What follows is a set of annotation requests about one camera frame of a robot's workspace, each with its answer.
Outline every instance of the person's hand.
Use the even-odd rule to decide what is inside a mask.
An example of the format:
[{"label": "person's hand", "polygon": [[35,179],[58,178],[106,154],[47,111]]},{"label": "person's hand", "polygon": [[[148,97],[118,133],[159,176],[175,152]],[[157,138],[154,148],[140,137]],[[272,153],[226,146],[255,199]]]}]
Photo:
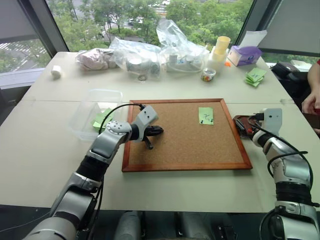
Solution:
[{"label": "person's hand", "polygon": [[[302,102],[302,112],[306,114],[320,115],[320,92],[311,92],[310,95]],[[313,129],[316,134],[320,135],[320,129]]]}]

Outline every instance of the cork board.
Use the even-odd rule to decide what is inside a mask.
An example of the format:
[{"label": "cork board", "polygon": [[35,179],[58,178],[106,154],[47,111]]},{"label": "cork board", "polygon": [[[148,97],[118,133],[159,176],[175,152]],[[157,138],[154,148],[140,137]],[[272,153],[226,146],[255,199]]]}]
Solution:
[{"label": "cork board", "polygon": [[[123,172],[252,168],[222,98],[130,102],[151,105],[159,117],[153,125],[161,126],[164,132],[148,137],[152,150],[144,142],[127,142]],[[199,107],[213,108],[214,125],[199,123]],[[132,123],[139,112],[138,107],[130,106],[128,122]]]}]

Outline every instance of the purple tissue box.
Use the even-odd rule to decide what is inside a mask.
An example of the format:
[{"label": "purple tissue box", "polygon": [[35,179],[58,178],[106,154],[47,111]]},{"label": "purple tissue box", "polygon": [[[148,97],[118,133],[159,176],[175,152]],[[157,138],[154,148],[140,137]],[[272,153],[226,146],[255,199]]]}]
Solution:
[{"label": "purple tissue box", "polygon": [[255,64],[261,55],[262,51],[256,46],[245,46],[242,48],[232,46],[229,51],[228,59],[237,67]]}]

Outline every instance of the plastic bag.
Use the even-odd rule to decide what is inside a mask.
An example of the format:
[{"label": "plastic bag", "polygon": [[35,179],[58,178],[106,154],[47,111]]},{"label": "plastic bag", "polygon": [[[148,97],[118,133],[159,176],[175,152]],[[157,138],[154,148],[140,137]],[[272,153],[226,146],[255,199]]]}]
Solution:
[{"label": "plastic bag", "polygon": [[115,37],[109,48],[114,50],[111,60],[121,69],[137,74],[139,80],[160,76],[160,47]]},{"label": "plastic bag", "polygon": [[113,49],[94,48],[88,51],[80,51],[75,57],[75,62],[84,70],[106,70],[117,67],[111,60]]},{"label": "plastic bag", "polygon": [[168,72],[196,73],[205,67],[209,51],[189,41],[174,21],[160,22],[156,33],[162,45],[159,55]]}]

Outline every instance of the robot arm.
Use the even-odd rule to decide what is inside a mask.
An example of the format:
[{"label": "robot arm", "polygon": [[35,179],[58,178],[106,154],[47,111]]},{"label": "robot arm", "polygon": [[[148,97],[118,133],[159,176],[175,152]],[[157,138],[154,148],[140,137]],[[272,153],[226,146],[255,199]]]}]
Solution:
[{"label": "robot arm", "polygon": [[302,156],[306,152],[298,152],[278,137],[282,125],[280,108],[264,109],[250,119],[261,122],[252,141],[263,148],[268,166],[272,167],[271,175],[276,187],[275,209],[268,221],[270,239],[319,240],[315,209],[319,204],[311,200],[313,174],[308,161]]},{"label": "robot arm", "polygon": [[105,131],[95,139],[54,201],[50,217],[40,222],[25,240],[74,240],[77,231],[85,229],[92,218],[97,203],[93,194],[101,186],[119,146],[129,140],[145,141],[151,149],[147,136],[163,132],[159,126],[149,126],[157,119],[155,110],[147,106],[132,124],[120,121],[107,123]]}]

